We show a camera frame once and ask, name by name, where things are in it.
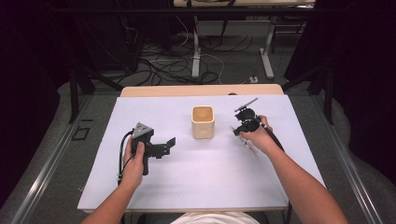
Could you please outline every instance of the beige container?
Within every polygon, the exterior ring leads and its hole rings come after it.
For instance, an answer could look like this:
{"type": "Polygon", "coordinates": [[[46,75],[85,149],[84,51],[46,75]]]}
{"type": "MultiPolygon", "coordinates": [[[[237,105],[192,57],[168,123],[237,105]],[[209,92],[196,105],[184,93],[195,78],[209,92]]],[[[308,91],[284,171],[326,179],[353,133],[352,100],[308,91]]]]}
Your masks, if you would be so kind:
{"type": "Polygon", "coordinates": [[[215,132],[215,113],[210,105],[198,105],[191,112],[192,136],[212,138],[215,132]]]}

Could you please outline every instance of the gray floor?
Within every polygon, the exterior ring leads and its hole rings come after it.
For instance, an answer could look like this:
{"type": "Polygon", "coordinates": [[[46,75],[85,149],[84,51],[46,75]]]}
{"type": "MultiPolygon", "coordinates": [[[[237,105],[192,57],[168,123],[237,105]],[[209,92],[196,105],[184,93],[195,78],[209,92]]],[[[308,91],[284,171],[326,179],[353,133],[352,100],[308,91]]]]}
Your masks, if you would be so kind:
{"type": "MultiPolygon", "coordinates": [[[[225,39],[225,49],[233,47],[243,37],[225,39]]],[[[239,84],[243,83],[250,76],[257,76],[259,83],[284,84],[283,73],[289,63],[294,47],[298,42],[298,35],[280,35],[276,39],[275,53],[270,54],[270,60],[276,74],[274,80],[265,78],[262,63],[259,57],[258,47],[262,45],[261,39],[253,39],[251,47],[240,52],[203,52],[211,56],[205,56],[205,61],[211,71],[220,73],[220,80],[212,84],[239,84]]],[[[178,72],[178,74],[188,75],[188,70],[178,72]]],[[[138,74],[125,78],[121,84],[124,86],[134,85],[147,74],[138,74]]],[[[174,80],[164,80],[161,85],[181,85],[183,83],[174,80]]],[[[332,138],[331,130],[325,123],[322,114],[318,109],[318,102],[322,95],[308,96],[306,87],[309,83],[302,83],[286,92],[290,97],[293,107],[301,122],[305,137],[318,168],[332,191],[335,199],[341,204],[350,223],[375,223],[370,218],[371,214],[379,214],[383,223],[396,223],[396,216],[392,211],[396,211],[396,189],[388,180],[372,169],[369,165],[354,159],[354,165],[358,170],[359,179],[364,183],[363,199],[371,200],[376,210],[369,208],[369,213],[363,208],[359,188],[353,185],[353,179],[347,174],[347,168],[340,160],[337,153],[337,146],[332,138]]],[[[76,223],[80,222],[86,214],[77,210],[77,203],[81,191],[79,188],[84,185],[90,173],[97,148],[99,147],[103,133],[111,114],[115,99],[119,92],[111,90],[103,83],[96,82],[98,91],[94,96],[81,96],[81,111],[78,120],[68,124],[70,116],[69,89],[68,84],[59,89],[61,103],[56,116],[51,123],[46,136],[32,159],[26,173],[22,177],[18,186],[14,189],[6,204],[0,211],[0,223],[76,223]],[[89,129],[85,140],[79,138],[78,130],[89,129]],[[43,185],[34,188],[37,178],[42,177],[43,168],[53,168],[45,178],[48,180],[43,185]],[[35,196],[32,201],[26,200],[27,196],[35,196]]],[[[334,102],[333,104],[334,128],[337,136],[340,137],[342,146],[347,146],[349,137],[348,122],[343,114],[342,107],[334,102]]],[[[272,223],[280,222],[280,214],[269,215],[272,223]]],[[[291,223],[299,223],[296,216],[293,216],[291,223]]]]}

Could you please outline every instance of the wooden desk top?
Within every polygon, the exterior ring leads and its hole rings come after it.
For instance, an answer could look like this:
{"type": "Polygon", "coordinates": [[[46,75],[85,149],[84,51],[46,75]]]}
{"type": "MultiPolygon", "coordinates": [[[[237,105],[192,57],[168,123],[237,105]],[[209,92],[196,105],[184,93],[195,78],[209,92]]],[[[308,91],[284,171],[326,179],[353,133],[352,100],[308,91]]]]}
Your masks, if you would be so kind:
{"type": "Polygon", "coordinates": [[[121,97],[283,94],[277,84],[125,87],[121,97]]]}
{"type": "MultiPolygon", "coordinates": [[[[174,0],[175,7],[185,7],[187,0],[174,0]]],[[[200,2],[192,0],[193,7],[225,7],[228,2],[200,2]]],[[[273,7],[273,6],[306,6],[314,5],[315,0],[236,0],[235,7],[273,7]]]]}

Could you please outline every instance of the hand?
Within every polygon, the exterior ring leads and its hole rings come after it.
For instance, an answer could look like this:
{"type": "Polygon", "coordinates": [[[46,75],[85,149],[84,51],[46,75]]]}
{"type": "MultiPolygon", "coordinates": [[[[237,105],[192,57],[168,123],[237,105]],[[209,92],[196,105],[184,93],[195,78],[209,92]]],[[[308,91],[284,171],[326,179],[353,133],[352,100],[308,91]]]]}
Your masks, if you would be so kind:
{"type": "MultiPolygon", "coordinates": [[[[267,126],[271,131],[273,130],[272,127],[268,124],[267,117],[263,115],[259,115],[258,117],[261,122],[265,124],[265,126],[267,126]]],[[[268,132],[264,130],[262,126],[260,126],[256,131],[252,133],[241,132],[240,135],[243,138],[250,140],[255,147],[257,147],[265,154],[268,154],[268,151],[271,148],[274,148],[274,145],[276,146],[274,140],[271,138],[268,132]]]]}
{"type": "Polygon", "coordinates": [[[142,142],[139,142],[137,144],[136,154],[133,157],[131,151],[132,141],[132,137],[130,137],[125,147],[123,155],[123,163],[125,167],[122,173],[121,184],[135,190],[142,183],[143,154],[145,154],[145,145],[142,142]]]}

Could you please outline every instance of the desk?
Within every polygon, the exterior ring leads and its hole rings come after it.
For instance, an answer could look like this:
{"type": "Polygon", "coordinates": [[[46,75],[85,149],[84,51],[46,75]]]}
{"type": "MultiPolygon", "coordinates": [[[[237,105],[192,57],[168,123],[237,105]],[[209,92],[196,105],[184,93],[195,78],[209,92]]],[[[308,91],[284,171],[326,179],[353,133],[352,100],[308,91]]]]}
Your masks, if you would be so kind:
{"type": "MultiPolygon", "coordinates": [[[[192,7],[226,7],[229,2],[203,2],[191,0],[192,7]]],[[[284,7],[306,6],[315,4],[315,0],[235,0],[234,7],[284,7]]],[[[175,7],[186,7],[186,0],[174,0],[175,7]]],[[[199,76],[201,49],[199,48],[200,35],[221,35],[222,21],[198,21],[195,17],[196,31],[194,31],[194,57],[192,63],[192,76],[199,76]]],[[[276,17],[269,21],[228,21],[224,35],[254,35],[263,36],[264,48],[260,49],[265,75],[273,79],[274,73],[268,58],[273,34],[276,26],[276,17]]]]}
{"type": "Polygon", "coordinates": [[[250,108],[268,116],[285,151],[323,184],[289,97],[279,86],[132,87],[116,102],[78,209],[91,212],[117,187],[120,140],[140,121],[154,129],[151,143],[175,137],[176,145],[170,155],[148,160],[148,175],[126,212],[285,210],[288,198],[271,162],[257,148],[257,156],[248,151],[230,128],[239,125],[233,111],[255,97],[259,100],[250,108]],[[214,107],[212,139],[192,138],[194,105],[214,107]]]}

